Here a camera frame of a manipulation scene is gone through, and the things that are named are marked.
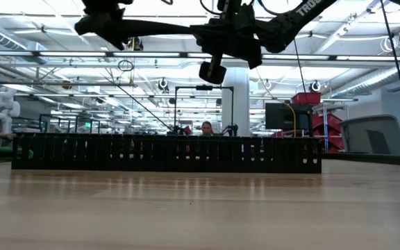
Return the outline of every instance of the table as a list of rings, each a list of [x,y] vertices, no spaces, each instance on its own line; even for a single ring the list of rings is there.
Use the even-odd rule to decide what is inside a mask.
[[[321,174],[11,170],[0,249],[400,249],[400,166]]]

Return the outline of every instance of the table surface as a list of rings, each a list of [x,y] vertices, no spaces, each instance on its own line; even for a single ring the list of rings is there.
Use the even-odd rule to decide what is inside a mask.
[[[0,249],[400,250],[400,166],[320,174],[11,170]]]

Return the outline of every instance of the ceiling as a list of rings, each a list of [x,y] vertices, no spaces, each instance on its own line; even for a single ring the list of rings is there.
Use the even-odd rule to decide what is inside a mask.
[[[217,12],[213,0],[203,2]],[[300,0],[265,0],[265,5],[270,10],[284,12],[295,8],[299,2]],[[365,12],[371,2],[340,0],[333,4],[298,34],[297,53],[299,55],[392,56],[391,45],[386,40],[387,29],[382,10],[373,9],[370,14]],[[18,44],[29,51],[38,48],[50,51],[117,51],[112,45],[95,35],[77,36],[73,27],[84,15],[83,9],[81,0],[0,0],[0,34],[16,42],[15,46]],[[258,3],[255,4],[254,9],[258,19],[268,21],[272,18]],[[399,32],[400,6],[389,3],[385,10],[392,31]],[[201,7],[198,0],[174,0],[173,6],[168,6],[159,0],[135,0],[133,5],[126,7],[124,18],[189,26],[204,24],[211,17],[212,15]],[[201,48],[190,35],[157,35],[141,39],[144,51],[176,52],[176,55],[180,52],[201,53]],[[397,55],[400,56],[400,43],[397,42],[396,45]],[[8,50],[8,48],[0,43],[0,50]],[[314,81],[322,83],[322,92],[326,94],[329,90],[342,90],[357,78],[375,70],[394,67],[392,58],[389,58],[375,61],[305,60],[300,69],[295,60],[294,43],[282,53],[291,55],[288,60],[270,58],[270,54],[265,50],[263,53],[266,55],[264,64],[249,71],[253,128],[260,127],[264,120],[263,98],[269,96],[267,89],[275,97],[292,97],[303,89],[301,73],[306,83]],[[30,86],[30,88],[19,87],[19,90],[22,90],[19,91],[20,94],[26,92],[49,94],[49,96],[43,95],[39,101],[49,101],[51,105],[57,107],[58,103],[73,103],[90,110],[116,110],[122,118],[133,119],[130,122],[143,125],[143,122],[138,121],[155,118],[144,112],[144,108],[128,97],[104,99],[104,104],[100,105],[88,96],[61,97],[52,94],[124,94],[122,90],[110,83],[114,81],[123,84],[124,90],[128,93],[140,97],[140,103],[155,111],[159,118],[173,120],[174,115],[168,112],[173,108],[173,105],[169,103],[169,98],[174,95],[175,86],[204,84],[199,79],[198,72],[200,63],[205,58],[208,60],[208,55],[204,58],[201,56],[196,58],[180,58],[179,56],[129,58],[134,63],[135,69],[131,72],[123,72],[118,69],[118,64],[123,58],[87,56],[25,58],[0,55],[0,81]],[[38,64],[38,60],[43,60],[42,64]],[[232,58],[224,59],[224,65],[245,67],[244,62]],[[41,84],[31,85],[32,81],[39,78]],[[169,93],[159,88],[162,79],[167,83]],[[66,85],[73,85],[73,88],[65,90],[62,87],[63,81],[69,81],[70,83]],[[178,101],[178,106],[185,108],[178,114],[180,119],[190,119],[195,124],[210,120],[215,122],[215,126],[219,126],[221,115],[219,109],[217,110],[216,100],[221,97],[220,90],[200,93],[195,90],[180,90],[178,93],[184,96],[203,97]],[[149,95],[165,96],[147,98]],[[153,127],[161,126],[155,122]]]

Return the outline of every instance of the wooden table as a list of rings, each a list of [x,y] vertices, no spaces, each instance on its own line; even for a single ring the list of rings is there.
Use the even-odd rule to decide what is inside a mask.
[[[320,174],[11,171],[0,249],[400,249],[400,167]]]

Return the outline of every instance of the black rack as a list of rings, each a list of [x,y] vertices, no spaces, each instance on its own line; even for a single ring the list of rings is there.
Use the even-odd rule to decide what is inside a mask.
[[[20,133],[13,150],[13,169],[322,172],[314,138]]]

